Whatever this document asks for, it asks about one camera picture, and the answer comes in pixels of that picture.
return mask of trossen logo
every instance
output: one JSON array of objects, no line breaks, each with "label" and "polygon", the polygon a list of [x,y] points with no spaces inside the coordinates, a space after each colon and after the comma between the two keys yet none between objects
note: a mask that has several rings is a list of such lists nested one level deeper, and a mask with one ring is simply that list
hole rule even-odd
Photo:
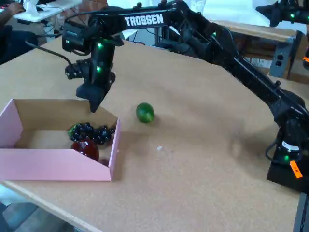
[{"label": "trossen logo", "polygon": [[164,24],[162,14],[149,14],[141,16],[125,17],[128,27],[141,25]]}]

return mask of metal table leg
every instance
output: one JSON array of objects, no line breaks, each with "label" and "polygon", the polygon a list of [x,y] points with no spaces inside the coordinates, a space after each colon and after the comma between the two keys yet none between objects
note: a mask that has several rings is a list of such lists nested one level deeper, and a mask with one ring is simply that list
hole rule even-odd
[{"label": "metal table leg", "polygon": [[269,75],[275,77],[282,77],[287,65],[290,65],[288,71],[290,73],[302,35],[303,33],[298,31],[296,33],[295,39],[291,40],[290,42],[286,43],[279,42],[277,44],[273,62],[270,67]]}]

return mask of grapes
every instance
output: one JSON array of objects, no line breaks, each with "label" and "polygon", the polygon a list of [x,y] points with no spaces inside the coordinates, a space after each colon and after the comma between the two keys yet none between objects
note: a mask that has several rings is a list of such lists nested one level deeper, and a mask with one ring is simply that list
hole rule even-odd
[{"label": "grapes", "polygon": [[70,139],[74,142],[84,140],[92,140],[98,145],[104,145],[112,139],[112,134],[115,133],[115,128],[108,128],[106,125],[94,128],[89,122],[78,123],[68,132]]},{"label": "grapes", "polygon": [[110,131],[111,134],[114,134],[115,133],[115,128],[110,128],[109,131]]}]

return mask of orange sticker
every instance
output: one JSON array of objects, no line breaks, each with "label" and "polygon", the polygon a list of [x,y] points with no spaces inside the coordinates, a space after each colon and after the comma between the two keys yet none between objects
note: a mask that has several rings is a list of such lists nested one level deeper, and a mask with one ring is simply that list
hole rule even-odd
[{"label": "orange sticker", "polygon": [[299,168],[298,168],[298,165],[296,164],[295,161],[290,161],[290,166],[291,166],[291,168],[292,168],[292,170],[293,170],[293,172],[294,172],[294,174],[295,174],[295,176],[296,176],[297,179],[303,177],[303,175],[302,175],[302,173],[300,172],[300,170],[299,170]]}]

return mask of white paper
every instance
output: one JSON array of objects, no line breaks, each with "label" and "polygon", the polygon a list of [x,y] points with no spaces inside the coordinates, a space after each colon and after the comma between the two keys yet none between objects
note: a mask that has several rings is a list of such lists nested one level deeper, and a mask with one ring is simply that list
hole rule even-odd
[{"label": "white paper", "polygon": [[38,15],[37,4],[39,0],[24,0],[24,8],[31,15]]},{"label": "white paper", "polygon": [[[202,12],[208,20],[228,21],[235,23],[250,24],[255,26],[269,27],[270,21],[256,11],[257,6],[272,5],[276,0],[184,0],[191,10]],[[138,2],[143,6],[156,6],[161,0],[108,0],[109,6],[132,8]],[[277,28],[299,30],[307,33],[304,24],[280,22]],[[125,38],[134,34],[137,30],[124,31]]]}]

